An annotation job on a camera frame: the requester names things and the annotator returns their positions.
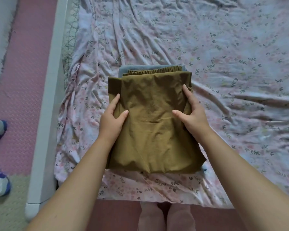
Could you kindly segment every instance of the left hand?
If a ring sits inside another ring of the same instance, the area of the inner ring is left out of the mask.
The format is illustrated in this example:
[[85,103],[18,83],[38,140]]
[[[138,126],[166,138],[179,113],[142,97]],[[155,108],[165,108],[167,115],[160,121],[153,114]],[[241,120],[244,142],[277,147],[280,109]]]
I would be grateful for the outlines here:
[[122,125],[128,116],[128,110],[121,113],[117,119],[113,116],[113,112],[119,100],[120,94],[118,94],[112,100],[100,119],[100,131],[98,138],[107,140],[110,142],[110,144],[115,143],[121,132]]

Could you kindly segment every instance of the white bed rail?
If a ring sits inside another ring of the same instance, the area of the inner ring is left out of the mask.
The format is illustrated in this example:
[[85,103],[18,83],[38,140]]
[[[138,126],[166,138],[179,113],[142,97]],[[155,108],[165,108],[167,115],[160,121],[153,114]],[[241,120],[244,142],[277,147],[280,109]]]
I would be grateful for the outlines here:
[[59,108],[65,94],[61,50],[66,19],[71,6],[72,0],[58,0],[57,2],[25,208],[25,215],[28,221],[35,217],[41,207],[56,191],[57,181],[54,178],[54,163],[57,146],[57,123]]

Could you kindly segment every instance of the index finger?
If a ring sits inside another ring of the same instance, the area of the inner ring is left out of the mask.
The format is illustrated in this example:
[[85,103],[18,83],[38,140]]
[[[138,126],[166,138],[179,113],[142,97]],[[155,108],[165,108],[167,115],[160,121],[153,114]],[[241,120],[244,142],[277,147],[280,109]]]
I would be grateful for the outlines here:
[[196,105],[199,103],[199,100],[193,95],[193,93],[187,88],[185,84],[183,85],[182,89],[186,97],[188,98],[188,101],[191,104],[192,109],[195,109]]
[[110,112],[111,114],[113,114],[119,100],[120,100],[120,94],[117,94],[116,97],[110,102],[105,112]]

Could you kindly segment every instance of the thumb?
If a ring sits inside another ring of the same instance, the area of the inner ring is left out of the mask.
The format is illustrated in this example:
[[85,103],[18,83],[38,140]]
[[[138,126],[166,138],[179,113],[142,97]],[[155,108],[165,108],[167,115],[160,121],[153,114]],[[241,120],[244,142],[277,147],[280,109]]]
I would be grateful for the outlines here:
[[117,120],[121,123],[121,125],[123,125],[125,119],[128,116],[128,110],[125,110],[123,113],[121,113],[121,115],[117,118]]
[[179,111],[179,110],[176,110],[174,109],[172,111],[172,113],[178,118],[181,120],[181,122],[185,123],[187,122],[187,118],[188,118],[188,115],[184,114],[183,112]]

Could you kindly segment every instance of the finger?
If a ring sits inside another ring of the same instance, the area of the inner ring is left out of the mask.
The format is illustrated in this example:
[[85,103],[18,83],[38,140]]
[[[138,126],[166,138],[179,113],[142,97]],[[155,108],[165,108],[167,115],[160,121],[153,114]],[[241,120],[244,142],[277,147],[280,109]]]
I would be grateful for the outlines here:
[[119,100],[120,100],[120,94],[117,94],[116,97],[110,102],[105,112],[109,112],[113,114]]
[[193,95],[193,93],[187,88],[185,84],[182,86],[182,89],[186,97],[188,98],[188,101],[191,104],[192,109],[194,110],[196,108],[196,105],[199,103],[199,100]]
[[128,116],[128,110],[125,110],[121,115],[117,118],[117,120],[123,125],[125,119]]
[[179,110],[176,110],[174,109],[172,111],[172,113],[178,118],[181,120],[181,122],[185,123],[188,119],[188,115],[184,114],[183,112],[179,111]]

